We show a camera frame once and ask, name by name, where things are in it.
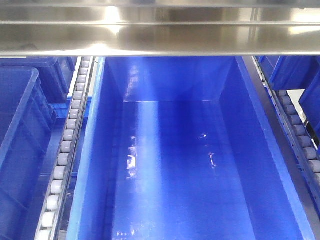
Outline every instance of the roller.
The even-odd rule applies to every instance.
[[[80,106],[81,106],[81,100],[73,100],[72,101],[71,107],[73,109],[80,109]]]
[[[55,211],[58,208],[59,195],[50,195],[46,201],[46,209]]]
[[[62,191],[62,180],[53,180],[51,184],[52,194],[61,194]]]
[[[77,123],[77,119],[68,119],[66,121],[66,128],[74,130],[76,129],[76,123]]]
[[[42,216],[42,227],[52,228],[54,225],[55,211],[47,211]]]
[[[90,64],[90,61],[82,61],[81,62],[81,67],[82,68],[89,68],[89,64]]]
[[[302,136],[306,133],[306,129],[303,125],[294,125],[292,128],[297,136]]]
[[[284,91],[284,90],[278,91],[278,95],[279,97],[284,97],[287,95],[287,91]]]
[[[70,153],[70,150],[71,150],[71,141],[63,141],[61,143],[61,152]]]
[[[320,161],[319,160],[310,160],[308,163],[314,173],[320,172]]]
[[[320,184],[320,173],[315,174],[316,181]]]
[[[291,125],[300,125],[301,124],[301,119],[299,115],[289,115],[288,119],[291,123]]]
[[[39,234],[38,234],[36,240],[49,240],[50,233],[51,233],[51,230],[49,230],[49,229],[41,230],[41,231],[39,231]]]
[[[304,155],[308,160],[316,159],[317,152],[313,147],[305,147],[303,149]]]
[[[88,68],[81,67],[80,68],[80,75],[88,75]]]
[[[70,114],[69,114],[69,118],[70,119],[77,119],[78,115],[79,115],[79,109],[71,109]]]
[[[85,84],[86,81],[87,81],[87,76],[86,75],[79,75],[78,83]]]
[[[291,102],[291,99],[289,96],[281,96],[280,97],[280,102],[283,104],[283,105],[291,105],[292,102]]]
[[[74,99],[75,100],[81,100],[82,99],[82,95],[84,94],[83,91],[75,91],[74,92]]]
[[[56,166],[53,170],[53,177],[54,179],[62,180],[65,177],[65,166]]]
[[[312,145],[311,138],[309,136],[298,136],[301,147],[307,148]]]
[[[297,114],[296,109],[293,105],[287,105],[287,106],[283,106],[285,112],[289,115],[295,115]]]
[[[76,90],[80,91],[80,92],[83,92],[85,90],[85,83],[78,82],[76,84]]]
[[[73,129],[66,129],[63,133],[63,140],[65,141],[72,141],[74,138],[74,131]]]
[[[60,153],[58,156],[58,164],[61,166],[66,166],[68,164],[69,153]]]

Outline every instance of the roller track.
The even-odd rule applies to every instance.
[[[87,105],[94,60],[94,57],[82,57],[80,63],[77,64],[77,72],[75,73],[76,82],[69,113],[66,118],[56,162],[42,206],[35,233],[36,240],[58,239],[66,193],[76,156],[77,140],[80,136]]]
[[[320,157],[287,91],[272,90],[258,61],[256,61],[256,66],[277,112],[282,129],[292,146],[298,167],[309,186],[318,210],[320,210]]]

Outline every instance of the stainless steel bar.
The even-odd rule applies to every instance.
[[[320,54],[320,8],[19,3],[0,7],[0,56]]]
[[[63,7],[286,7],[286,8],[316,8],[320,7],[317,0],[0,0],[0,4],[9,6],[63,6]]]
[[[318,8],[0,7],[1,25],[320,25]]]
[[[0,56],[320,54],[320,26],[8,24],[0,33]]]

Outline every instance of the metal frame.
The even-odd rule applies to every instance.
[[[317,0],[1,2],[0,56],[320,55]]]

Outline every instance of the blue plastic bin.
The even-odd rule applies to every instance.
[[[315,239],[241,57],[106,58],[67,233],[102,239]]]
[[[261,56],[259,63],[276,91],[306,89],[320,71],[315,56]]]
[[[66,102],[75,71],[71,57],[0,58],[0,66],[37,68],[47,101],[50,104]]]
[[[299,103],[318,138],[320,138],[320,72],[304,91]]]
[[[56,114],[31,67],[0,67],[0,239],[20,239]]]
[[[77,56],[72,56],[71,60],[72,60],[73,66],[74,66],[73,68],[76,68],[78,57]]]

